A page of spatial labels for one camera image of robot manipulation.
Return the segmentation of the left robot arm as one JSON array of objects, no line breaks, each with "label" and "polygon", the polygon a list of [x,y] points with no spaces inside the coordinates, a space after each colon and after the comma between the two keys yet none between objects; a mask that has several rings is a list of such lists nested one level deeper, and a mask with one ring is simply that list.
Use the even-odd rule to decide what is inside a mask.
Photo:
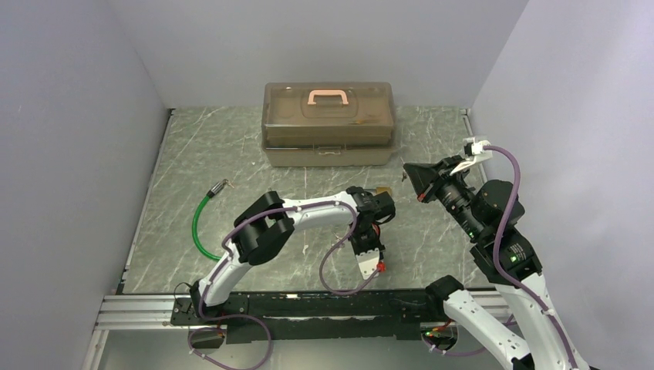
[{"label": "left robot arm", "polygon": [[253,267],[276,258],[293,233],[333,225],[348,229],[329,250],[349,242],[363,282],[332,293],[356,294],[383,271],[385,247],[379,228],[395,216],[389,193],[371,193],[361,187],[307,200],[283,199],[275,191],[264,193],[234,221],[233,230],[221,242],[224,254],[211,272],[190,286],[191,314],[204,324],[216,321],[238,282]]}]

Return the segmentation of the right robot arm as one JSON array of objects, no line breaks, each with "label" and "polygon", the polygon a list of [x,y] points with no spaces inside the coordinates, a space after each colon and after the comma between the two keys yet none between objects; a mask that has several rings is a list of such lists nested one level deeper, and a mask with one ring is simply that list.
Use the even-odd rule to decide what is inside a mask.
[{"label": "right robot arm", "polygon": [[419,202],[439,201],[470,238],[474,263],[505,300],[520,329],[515,334],[481,306],[455,277],[439,278],[425,289],[425,309],[465,328],[504,369],[589,369],[554,309],[535,249],[515,227],[524,208],[511,196],[514,185],[488,180],[479,190],[465,181],[464,159],[406,163]]}]

